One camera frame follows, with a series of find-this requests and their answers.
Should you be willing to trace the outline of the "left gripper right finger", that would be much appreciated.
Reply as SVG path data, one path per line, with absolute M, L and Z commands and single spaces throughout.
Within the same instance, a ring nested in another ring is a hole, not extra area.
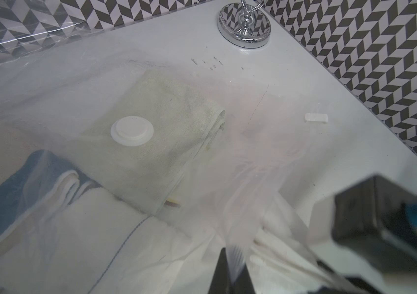
M 255 289 L 246 265 L 241 269 L 238 278 L 232 284 L 233 294 L 255 294 Z

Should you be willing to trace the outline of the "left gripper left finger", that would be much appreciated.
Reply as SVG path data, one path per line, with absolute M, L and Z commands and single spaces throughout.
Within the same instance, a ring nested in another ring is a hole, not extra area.
M 222 248 L 213 278 L 208 289 L 208 294 L 231 294 L 232 284 L 229 274 L 229 266 L 225 247 Z

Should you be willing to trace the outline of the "white towel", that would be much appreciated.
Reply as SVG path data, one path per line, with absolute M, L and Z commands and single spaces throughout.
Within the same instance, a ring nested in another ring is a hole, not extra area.
M 257 294 L 338 288 L 305 232 L 273 193 L 210 193 L 151 216 L 95 188 L 0 242 L 0 294 L 205 294 L 222 249 L 230 273 L 240 251 Z

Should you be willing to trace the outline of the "pale green towel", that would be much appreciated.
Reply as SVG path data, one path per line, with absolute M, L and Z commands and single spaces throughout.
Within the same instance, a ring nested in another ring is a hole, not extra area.
M 103 116 L 64 147 L 64 156 L 114 196 L 157 213 L 187 167 L 223 128 L 225 111 L 195 88 L 147 71 Z

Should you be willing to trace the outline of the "clear plastic vacuum bag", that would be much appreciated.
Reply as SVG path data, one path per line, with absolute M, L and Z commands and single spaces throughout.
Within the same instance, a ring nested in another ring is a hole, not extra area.
M 273 193 L 328 108 L 84 41 L 1 65 L 0 294 L 205 293 L 234 246 L 258 293 L 346 288 Z

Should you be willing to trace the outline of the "blue and beige towel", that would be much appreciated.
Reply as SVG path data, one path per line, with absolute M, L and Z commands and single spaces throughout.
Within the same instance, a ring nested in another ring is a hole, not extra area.
M 0 243 L 34 212 L 49 218 L 94 187 L 97 182 L 68 160 L 47 150 L 33 152 L 0 184 Z

